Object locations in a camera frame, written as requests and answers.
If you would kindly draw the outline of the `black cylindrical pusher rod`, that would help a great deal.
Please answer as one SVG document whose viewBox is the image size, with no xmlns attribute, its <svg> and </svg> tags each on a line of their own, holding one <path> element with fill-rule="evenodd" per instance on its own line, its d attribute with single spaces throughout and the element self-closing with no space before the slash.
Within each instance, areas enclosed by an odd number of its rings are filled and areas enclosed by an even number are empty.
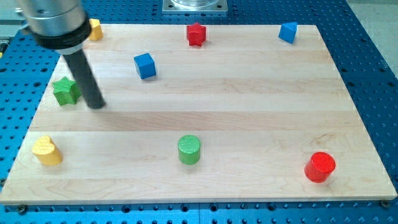
<svg viewBox="0 0 398 224">
<path fill-rule="evenodd" d="M 63 57 L 76 81 L 86 105 L 91 109 L 103 108 L 105 106 L 105 101 L 93 72 L 91 71 L 84 51 L 77 50 L 72 54 L 63 55 Z"/>
</svg>

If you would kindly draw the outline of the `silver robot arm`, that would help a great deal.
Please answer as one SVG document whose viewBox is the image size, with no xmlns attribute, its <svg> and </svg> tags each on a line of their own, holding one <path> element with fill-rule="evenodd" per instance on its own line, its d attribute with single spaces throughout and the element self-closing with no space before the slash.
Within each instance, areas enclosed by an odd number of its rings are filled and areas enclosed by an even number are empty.
<svg viewBox="0 0 398 224">
<path fill-rule="evenodd" d="M 83 51 L 91 26 L 81 1 L 17 0 L 17 4 L 35 41 L 64 57 L 87 106 L 104 107 L 105 101 Z"/>
</svg>

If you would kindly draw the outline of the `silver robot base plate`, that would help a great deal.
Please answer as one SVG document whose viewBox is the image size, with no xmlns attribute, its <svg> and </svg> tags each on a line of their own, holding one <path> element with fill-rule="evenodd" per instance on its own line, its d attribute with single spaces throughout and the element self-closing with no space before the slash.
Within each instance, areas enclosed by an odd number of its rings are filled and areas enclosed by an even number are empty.
<svg viewBox="0 0 398 224">
<path fill-rule="evenodd" d="M 226 12 L 227 0 L 163 0 L 163 12 Z"/>
</svg>

